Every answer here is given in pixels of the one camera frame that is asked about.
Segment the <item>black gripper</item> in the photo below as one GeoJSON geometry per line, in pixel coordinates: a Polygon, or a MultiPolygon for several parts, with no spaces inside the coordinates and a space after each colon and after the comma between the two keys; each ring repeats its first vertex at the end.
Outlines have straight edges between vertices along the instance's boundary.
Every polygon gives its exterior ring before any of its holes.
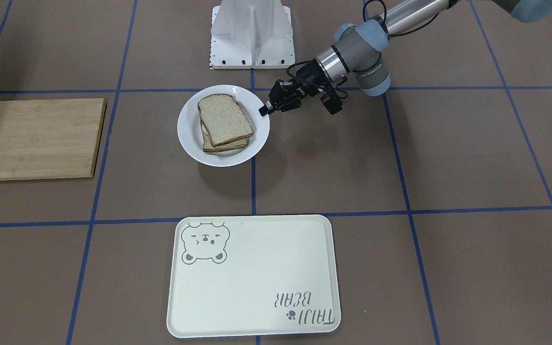
{"type": "Polygon", "coordinates": [[[291,80],[276,80],[268,94],[268,101],[259,108],[261,116],[298,109],[305,96],[313,97],[320,92],[322,99],[329,98],[329,83],[317,59],[294,63],[286,73],[291,80]]]}

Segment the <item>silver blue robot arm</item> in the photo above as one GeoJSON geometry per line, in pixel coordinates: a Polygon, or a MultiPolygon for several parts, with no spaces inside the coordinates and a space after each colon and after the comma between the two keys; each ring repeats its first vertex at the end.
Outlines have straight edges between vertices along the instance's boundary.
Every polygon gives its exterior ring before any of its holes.
{"type": "Polygon", "coordinates": [[[391,84],[383,61],[389,41],[420,31],[455,5],[455,0],[402,0],[392,7],[383,3],[382,13],[373,17],[362,9],[361,24],[340,26],[333,45],[317,57],[287,68],[289,80],[274,83],[268,101],[259,109],[260,115],[300,108],[304,98],[318,94],[325,109],[336,114],[347,97],[339,87],[349,74],[353,74],[366,95],[384,94],[391,84]]]}

